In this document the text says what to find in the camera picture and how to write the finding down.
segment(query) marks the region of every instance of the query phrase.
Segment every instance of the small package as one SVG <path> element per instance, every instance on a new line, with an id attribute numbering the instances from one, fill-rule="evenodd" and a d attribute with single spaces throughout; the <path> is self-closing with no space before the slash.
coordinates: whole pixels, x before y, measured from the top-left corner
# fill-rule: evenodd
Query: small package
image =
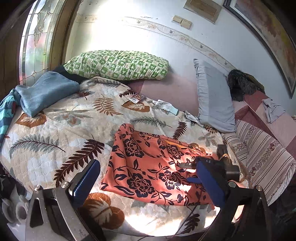
<path id="1" fill-rule="evenodd" d="M 129 100 L 133 102 L 134 104 L 138 103 L 139 101 L 143 100 L 145 98 L 144 95 L 141 95 L 140 93 L 136 93 L 132 95 Z"/>

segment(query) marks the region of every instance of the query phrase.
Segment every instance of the stained glass window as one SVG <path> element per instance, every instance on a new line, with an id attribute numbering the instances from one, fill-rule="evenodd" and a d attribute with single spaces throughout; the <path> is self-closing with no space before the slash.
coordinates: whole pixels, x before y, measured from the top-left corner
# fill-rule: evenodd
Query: stained glass window
<path id="1" fill-rule="evenodd" d="M 20 44 L 20 84 L 32 86 L 48 71 L 54 26 L 64 0 L 37 0 L 32 5 Z"/>

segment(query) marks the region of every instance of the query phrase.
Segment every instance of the picture frame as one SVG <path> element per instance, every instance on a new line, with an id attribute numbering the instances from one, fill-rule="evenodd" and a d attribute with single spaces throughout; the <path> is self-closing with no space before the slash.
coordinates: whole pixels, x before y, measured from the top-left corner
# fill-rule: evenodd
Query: picture frame
<path id="1" fill-rule="evenodd" d="M 216 23 L 222 7 L 212 0 L 187 0 L 184 8 Z"/>
<path id="2" fill-rule="evenodd" d="M 224 0 L 223 6 L 262 42 L 283 76 L 292 98 L 296 87 L 296 47 L 274 13 L 260 0 Z"/>

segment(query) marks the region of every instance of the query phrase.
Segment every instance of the light blue pillow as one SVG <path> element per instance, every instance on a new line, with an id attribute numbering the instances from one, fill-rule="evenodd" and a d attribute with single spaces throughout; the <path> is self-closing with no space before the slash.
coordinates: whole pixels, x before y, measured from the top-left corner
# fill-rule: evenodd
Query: light blue pillow
<path id="1" fill-rule="evenodd" d="M 198 93 L 198 119 L 220 132 L 235 132 L 234 108 L 226 76 L 204 60 L 194 59 Z"/>

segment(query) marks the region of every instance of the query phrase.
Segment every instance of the fur hat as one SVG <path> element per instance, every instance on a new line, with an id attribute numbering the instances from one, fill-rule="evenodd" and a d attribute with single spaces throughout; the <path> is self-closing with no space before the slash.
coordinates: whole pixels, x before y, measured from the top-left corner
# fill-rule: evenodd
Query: fur hat
<path id="1" fill-rule="evenodd" d="M 227 77 L 232 100 L 243 101 L 244 94 L 252 95 L 256 91 L 256 85 L 249 80 L 246 74 L 238 69 L 233 69 Z"/>

